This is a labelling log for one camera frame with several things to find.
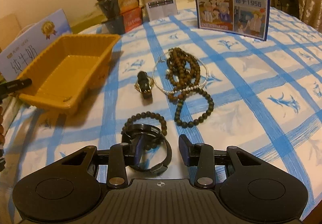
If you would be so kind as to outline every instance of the cartoon family illustration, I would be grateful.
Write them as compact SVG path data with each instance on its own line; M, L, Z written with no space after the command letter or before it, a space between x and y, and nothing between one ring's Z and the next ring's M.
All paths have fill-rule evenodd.
M203 6L205 10L201 15L205 22L232 22L229 15L229 3L225 2L225 0L209 0Z

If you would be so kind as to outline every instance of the circular pad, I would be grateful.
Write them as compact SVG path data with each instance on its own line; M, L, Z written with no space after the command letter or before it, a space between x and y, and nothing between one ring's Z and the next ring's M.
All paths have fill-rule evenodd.
M283 184L270 179L254 180L248 184L248 191L251 195L262 200L279 199L285 193Z
M220 197L243 219L275 223L299 218L308 193L298 179L280 169L240 166L221 184Z
M36 187L36 192L44 199L62 199L72 193L74 185L72 182L52 178L40 182Z
M78 166L41 169L20 180L12 193L24 219L65 222L93 209L101 196L98 181Z

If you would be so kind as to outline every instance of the orange label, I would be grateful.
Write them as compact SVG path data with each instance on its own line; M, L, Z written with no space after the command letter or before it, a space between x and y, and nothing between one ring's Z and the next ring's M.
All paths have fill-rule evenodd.
M139 7L139 0L119 0L120 13Z
M123 14L125 32L138 27L142 24L142 10L140 7Z

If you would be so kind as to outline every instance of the orange plastic tray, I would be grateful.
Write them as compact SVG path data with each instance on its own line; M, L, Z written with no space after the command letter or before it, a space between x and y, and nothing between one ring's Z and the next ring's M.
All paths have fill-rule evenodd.
M18 98L45 110L72 115L87 90L106 79L117 34L59 37L18 76L33 84Z

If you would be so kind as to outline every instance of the small product box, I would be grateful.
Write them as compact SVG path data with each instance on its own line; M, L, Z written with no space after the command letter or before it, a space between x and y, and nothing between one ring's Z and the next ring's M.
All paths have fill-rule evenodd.
M109 19L102 24L107 31L105 33L124 34L140 26L143 23L142 9L140 7L127 11L115 18Z

